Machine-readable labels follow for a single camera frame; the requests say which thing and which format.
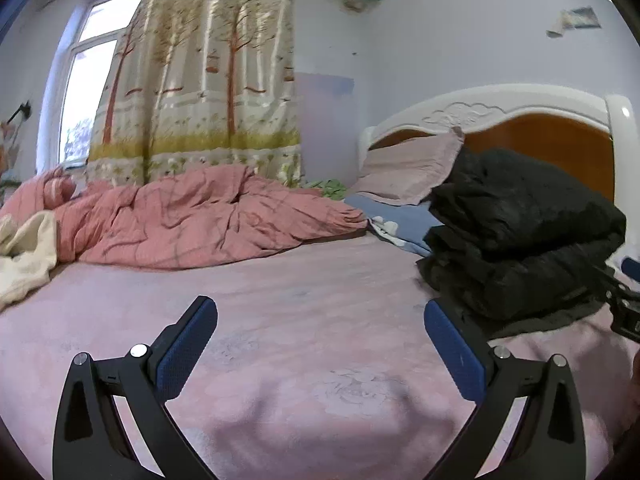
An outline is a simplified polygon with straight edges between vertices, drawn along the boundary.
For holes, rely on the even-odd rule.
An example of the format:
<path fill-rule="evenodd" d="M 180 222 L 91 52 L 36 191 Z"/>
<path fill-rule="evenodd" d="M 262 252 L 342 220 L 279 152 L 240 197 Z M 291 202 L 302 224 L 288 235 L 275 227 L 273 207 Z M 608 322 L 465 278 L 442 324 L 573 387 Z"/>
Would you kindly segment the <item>black puffer jacket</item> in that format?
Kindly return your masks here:
<path fill-rule="evenodd" d="M 557 166 L 506 148 L 462 148 L 449 177 L 431 192 L 431 212 L 490 258 L 538 256 L 602 242 L 623 244 L 625 215 Z"/>

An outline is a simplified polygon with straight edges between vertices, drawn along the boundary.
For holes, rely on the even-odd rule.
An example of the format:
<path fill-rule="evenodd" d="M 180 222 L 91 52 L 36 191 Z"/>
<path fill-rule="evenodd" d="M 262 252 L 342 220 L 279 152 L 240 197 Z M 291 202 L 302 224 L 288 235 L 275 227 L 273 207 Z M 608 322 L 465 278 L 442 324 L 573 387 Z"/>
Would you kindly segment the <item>folded dark green jacket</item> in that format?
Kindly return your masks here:
<path fill-rule="evenodd" d="M 452 229 L 430 229 L 431 255 L 419 261 L 424 281 L 439 296 L 480 326 L 490 339 L 569 326 L 602 308 L 599 272 L 623 244 L 611 234 L 602 240 L 534 251 L 483 252 Z"/>

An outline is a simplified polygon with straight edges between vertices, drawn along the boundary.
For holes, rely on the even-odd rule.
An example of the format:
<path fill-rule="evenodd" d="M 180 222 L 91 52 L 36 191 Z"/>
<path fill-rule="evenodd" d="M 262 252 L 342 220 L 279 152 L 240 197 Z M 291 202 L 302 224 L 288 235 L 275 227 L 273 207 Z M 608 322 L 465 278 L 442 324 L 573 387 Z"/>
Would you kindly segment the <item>white carved headboard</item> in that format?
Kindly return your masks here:
<path fill-rule="evenodd" d="M 475 153 L 508 148 L 563 169 L 627 218 L 639 241 L 639 122 L 626 96 L 601 98 L 554 84 L 492 84 L 434 96 L 364 129 L 358 162 L 371 148 L 459 128 Z"/>

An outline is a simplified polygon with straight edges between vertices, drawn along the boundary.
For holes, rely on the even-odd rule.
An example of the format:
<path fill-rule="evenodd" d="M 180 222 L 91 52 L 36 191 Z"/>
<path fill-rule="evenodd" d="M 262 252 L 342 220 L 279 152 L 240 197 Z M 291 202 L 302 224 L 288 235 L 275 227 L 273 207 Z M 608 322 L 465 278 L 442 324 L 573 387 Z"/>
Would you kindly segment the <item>cream printed hoodie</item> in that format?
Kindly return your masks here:
<path fill-rule="evenodd" d="M 57 239 L 52 211 L 39 211 L 20 226 L 10 214 L 1 218 L 1 310 L 49 283 L 58 263 Z"/>

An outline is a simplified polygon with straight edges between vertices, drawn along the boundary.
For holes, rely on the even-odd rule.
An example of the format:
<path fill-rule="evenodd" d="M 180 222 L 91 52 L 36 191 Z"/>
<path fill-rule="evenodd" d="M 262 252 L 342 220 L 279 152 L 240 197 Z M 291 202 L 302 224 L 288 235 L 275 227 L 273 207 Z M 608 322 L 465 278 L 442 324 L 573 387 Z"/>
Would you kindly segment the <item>blue floral pillow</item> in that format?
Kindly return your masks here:
<path fill-rule="evenodd" d="M 431 255 L 431 248 L 424 237 L 431 228 L 440 226 L 442 222 L 432 215 L 429 200 L 419 205 L 394 206 L 377 202 L 363 194 L 354 194 L 347 196 L 344 203 L 361 210 L 368 218 L 371 231 L 382 240 L 422 257 Z"/>

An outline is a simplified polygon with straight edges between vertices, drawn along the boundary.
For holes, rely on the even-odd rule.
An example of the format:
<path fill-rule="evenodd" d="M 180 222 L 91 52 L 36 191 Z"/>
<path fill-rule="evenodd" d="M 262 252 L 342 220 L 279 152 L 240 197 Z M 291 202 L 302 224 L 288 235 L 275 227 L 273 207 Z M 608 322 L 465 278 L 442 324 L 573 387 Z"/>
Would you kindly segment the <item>pink plaid quilt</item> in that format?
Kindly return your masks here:
<path fill-rule="evenodd" d="M 367 226 L 356 208 L 244 165 L 201 167 L 145 185 L 92 182 L 83 191 L 55 169 L 23 183 L 1 212 L 24 223 L 45 210 L 58 227 L 58 260 L 154 270 L 267 257 Z"/>

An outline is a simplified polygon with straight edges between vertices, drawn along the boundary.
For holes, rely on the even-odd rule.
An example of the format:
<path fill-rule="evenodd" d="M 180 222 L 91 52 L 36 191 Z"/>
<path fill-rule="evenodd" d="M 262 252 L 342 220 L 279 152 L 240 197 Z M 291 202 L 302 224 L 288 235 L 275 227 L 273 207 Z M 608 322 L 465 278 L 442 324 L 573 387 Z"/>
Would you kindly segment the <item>pink bed sheet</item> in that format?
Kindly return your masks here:
<path fill-rule="evenodd" d="M 169 411 L 223 479 L 420 479 L 472 412 L 427 337 L 416 256 L 372 235 L 190 271 L 73 263 L 1 317 L 1 415 L 51 472 L 79 352 L 118 358 L 193 299 L 219 323 Z"/>

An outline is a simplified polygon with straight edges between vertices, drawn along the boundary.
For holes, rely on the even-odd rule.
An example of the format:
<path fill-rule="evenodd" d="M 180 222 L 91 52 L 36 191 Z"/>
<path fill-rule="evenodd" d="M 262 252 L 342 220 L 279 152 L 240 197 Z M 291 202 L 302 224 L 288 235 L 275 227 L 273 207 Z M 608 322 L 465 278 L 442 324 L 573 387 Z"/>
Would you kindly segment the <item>pink pillow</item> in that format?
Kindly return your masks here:
<path fill-rule="evenodd" d="M 452 129 L 374 148 L 347 195 L 362 194 L 393 206 L 419 205 L 448 178 L 463 144 L 464 134 Z"/>

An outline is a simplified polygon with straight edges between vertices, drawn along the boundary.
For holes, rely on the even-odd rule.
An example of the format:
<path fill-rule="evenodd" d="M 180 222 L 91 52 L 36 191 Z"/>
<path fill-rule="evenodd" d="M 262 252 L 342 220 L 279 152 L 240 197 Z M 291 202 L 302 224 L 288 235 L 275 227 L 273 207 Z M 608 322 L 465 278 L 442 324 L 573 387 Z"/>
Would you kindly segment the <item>pink desk lamp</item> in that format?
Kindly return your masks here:
<path fill-rule="evenodd" d="M 30 116 L 32 116 L 32 104 L 27 101 L 25 103 L 22 103 L 6 122 L 1 123 L 1 128 L 3 130 L 6 130 L 17 120 L 19 120 L 20 122 L 24 122 L 25 120 L 29 120 Z"/>

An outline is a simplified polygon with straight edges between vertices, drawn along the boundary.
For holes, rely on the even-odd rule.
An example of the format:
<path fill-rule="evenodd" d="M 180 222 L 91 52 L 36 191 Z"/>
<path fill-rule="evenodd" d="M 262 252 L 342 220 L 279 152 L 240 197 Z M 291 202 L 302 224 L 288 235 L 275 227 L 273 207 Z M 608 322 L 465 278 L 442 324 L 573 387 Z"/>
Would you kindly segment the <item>window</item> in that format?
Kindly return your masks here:
<path fill-rule="evenodd" d="M 141 0 L 100 0 L 73 12 L 56 47 L 39 119 L 36 170 L 78 167 L 119 37 Z"/>

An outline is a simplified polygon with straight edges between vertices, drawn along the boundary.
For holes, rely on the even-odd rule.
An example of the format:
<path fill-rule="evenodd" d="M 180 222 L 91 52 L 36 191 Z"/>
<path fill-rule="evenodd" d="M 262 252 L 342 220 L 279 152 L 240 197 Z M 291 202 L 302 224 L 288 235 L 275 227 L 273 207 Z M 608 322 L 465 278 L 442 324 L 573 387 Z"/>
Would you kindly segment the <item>tree pattern curtain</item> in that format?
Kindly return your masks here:
<path fill-rule="evenodd" d="M 141 0 L 94 118 L 91 181 L 241 164 L 294 186 L 294 0 Z"/>

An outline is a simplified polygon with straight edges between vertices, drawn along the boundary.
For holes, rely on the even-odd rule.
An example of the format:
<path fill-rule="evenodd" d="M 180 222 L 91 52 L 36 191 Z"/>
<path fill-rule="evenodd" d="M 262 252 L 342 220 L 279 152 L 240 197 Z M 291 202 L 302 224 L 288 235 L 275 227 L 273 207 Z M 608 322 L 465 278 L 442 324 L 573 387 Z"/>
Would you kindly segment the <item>wall picture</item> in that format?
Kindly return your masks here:
<path fill-rule="evenodd" d="M 546 31 L 549 38 L 560 38 L 568 30 L 597 29 L 601 24 L 591 6 L 574 10 L 563 10 L 554 25 Z"/>

